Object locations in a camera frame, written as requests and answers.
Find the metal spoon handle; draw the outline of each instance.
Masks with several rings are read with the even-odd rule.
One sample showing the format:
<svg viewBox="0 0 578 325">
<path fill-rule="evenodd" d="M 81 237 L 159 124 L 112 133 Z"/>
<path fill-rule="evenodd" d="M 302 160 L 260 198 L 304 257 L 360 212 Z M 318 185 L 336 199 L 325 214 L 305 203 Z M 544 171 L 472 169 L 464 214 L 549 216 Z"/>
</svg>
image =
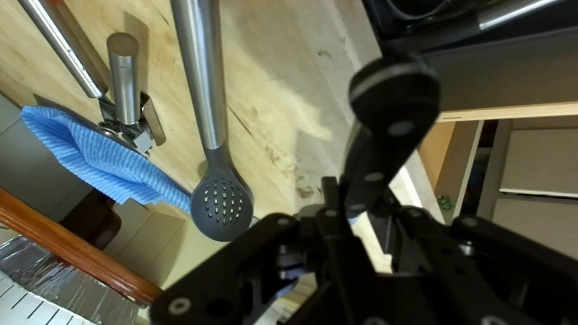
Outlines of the metal spoon handle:
<svg viewBox="0 0 578 325">
<path fill-rule="evenodd" d="M 65 3 L 20 0 L 44 39 L 67 66 L 89 98 L 105 98 L 107 66 L 90 46 Z"/>
<path fill-rule="evenodd" d="M 172 0 L 181 57 L 206 151 L 228 140 L 219 0 Z"/>
<path fill-rule="evenodd" d="M 116 118 L 123 125 L 137 125 L 141 120 L 141 95 L 137 88 L 139 44 L 127 33 L 114 33 L 107 41 Z"/>
</svg>

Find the wooden surface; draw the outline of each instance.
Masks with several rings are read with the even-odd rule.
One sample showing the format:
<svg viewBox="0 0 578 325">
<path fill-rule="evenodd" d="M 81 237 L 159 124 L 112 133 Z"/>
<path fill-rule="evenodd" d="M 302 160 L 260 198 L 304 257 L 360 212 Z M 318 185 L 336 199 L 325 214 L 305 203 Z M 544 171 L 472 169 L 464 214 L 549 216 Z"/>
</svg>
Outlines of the wooden surface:
<svg viewBox="0 0 578 325">
<path fill-rule="evenodd" d="M 463 210 L 481 134 L 481 122 L 459 124 L 454 131 L 448 156 L 435 185 L 435 196 L 452 203 L 445 212 L 446 221 L 452 221 Z"/>
<path fill-rule="evenodd" d="M 419 147 L 419 158 L 435 189 L 452 143 L 455 124 L 437 124 Z"/>
<path fill-rule="evenodd" d="M 161 290 L 114 263 L 60 225 L 36 214 L 0 190 L 0 225 L 49 250 L 76 270 L 101 281 L 110 290 L 148 306 Z"/>
<path fill-rule="evenodd" d="M 170 3 L 67 4 L 101 59 L 116 32 L 141 42 L 141 86 L 168 136 L 150 160 L 193 190 L 204 154 Z M 253 190 L 255 216 L 320 203 L 320 178 L 338 176 L 345 156 L 349 80 L 378 57 L 376 44 L 356 46 L 358 35 L 370 35 L 360 4 L 222 0 L 221 8 L 231 154 Z M 345 26 L 342 13 L 358 24 Z M 0 91 L 20 106 L 38 95 L 98 122 L 98 104 L 85 98 L 16 0 L 6 4 L 0 23 Z"/>
</svg>

